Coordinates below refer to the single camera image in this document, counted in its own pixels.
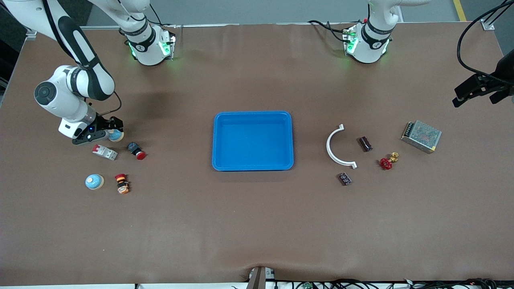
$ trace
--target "blue tray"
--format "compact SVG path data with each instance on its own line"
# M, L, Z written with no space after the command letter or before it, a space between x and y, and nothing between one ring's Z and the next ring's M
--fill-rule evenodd
M290 169L294 161L288 112L222 112L214 118L215 169L283 171Z

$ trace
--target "white curved object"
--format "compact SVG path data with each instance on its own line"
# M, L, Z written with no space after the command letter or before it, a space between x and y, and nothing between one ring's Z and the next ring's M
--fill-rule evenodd
M353 169L356 169L357 168L357 164L354 162L354 161L343 161L343 160L340 160L338 159L334 153L332 152L332 150L330 149L330 140L332 139L332 137L337 134L338 132L342 132L344 131L344 126L343 124L340 124L339 125L339 128L336 129L335 131L333 131L329 136L328 136L328 139L326 140L326 152L328 153L328 156L333 160L335 161L336 163L340 164L340 165L343 165L343 166L352 166Z

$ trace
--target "metal power supply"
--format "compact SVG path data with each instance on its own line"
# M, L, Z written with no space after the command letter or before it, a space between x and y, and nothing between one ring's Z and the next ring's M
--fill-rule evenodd
M441 137L441 131L419 120L407 123L407 127L401 136L401 140L431 154L435 151L437 142Z

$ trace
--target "brown table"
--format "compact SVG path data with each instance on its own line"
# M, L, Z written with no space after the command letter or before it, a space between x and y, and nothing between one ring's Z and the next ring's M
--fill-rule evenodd
M117 31L88 31L123 98L125 138L101 143L116 161L73 146L34 101L72 61L46 37L27 42L0 113L0 284L241 281L258 265L299 280L514 279L513 106L453 107L471 75L455 56L466 25L399 24L370 65L306 25L177 30L176 60L155 67L135 62ZM493 32L472 29L463 57L493 71ZM291 113L291 170L212 168L214 116L251 110ZM432 155L399 140L416 119L443 132ZM325 151L340 123L333 151L356 170ZM399 162L382 171L377 160L393 151ZM106 179L98 191L83 184L91 173ZM116 192L118 173L131 193Z

